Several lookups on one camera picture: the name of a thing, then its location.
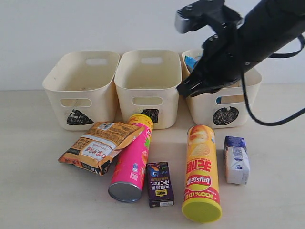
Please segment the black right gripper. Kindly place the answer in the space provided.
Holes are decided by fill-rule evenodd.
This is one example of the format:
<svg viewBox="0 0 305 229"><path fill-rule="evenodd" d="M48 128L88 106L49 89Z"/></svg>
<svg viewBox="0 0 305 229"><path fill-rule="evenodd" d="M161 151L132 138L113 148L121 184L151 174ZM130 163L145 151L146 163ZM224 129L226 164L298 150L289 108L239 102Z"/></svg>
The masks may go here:
<svg viewBox="0 0 305 229"><path fill-rule="evenodd" d="M204 42L200 60L177 86L179 95L188 98L215 93L237 81L241 81L245 94L244 25L228 24L218 38L211 37Z"/></svg>

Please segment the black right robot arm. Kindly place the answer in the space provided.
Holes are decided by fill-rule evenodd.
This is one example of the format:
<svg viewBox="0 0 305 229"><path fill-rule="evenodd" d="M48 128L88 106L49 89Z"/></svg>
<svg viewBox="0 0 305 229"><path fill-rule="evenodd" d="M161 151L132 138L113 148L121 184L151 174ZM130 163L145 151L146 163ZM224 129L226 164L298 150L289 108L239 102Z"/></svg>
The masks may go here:
<svg viewBox="0 0 305 229"><path fill-rule="evenodd" d="M210 26L214 35L202 45L203 54L178 86L183 97L215 93L305 31L302 0L262 0L245 17L223 0L199 0L176 13L180 33Z"/></svg>

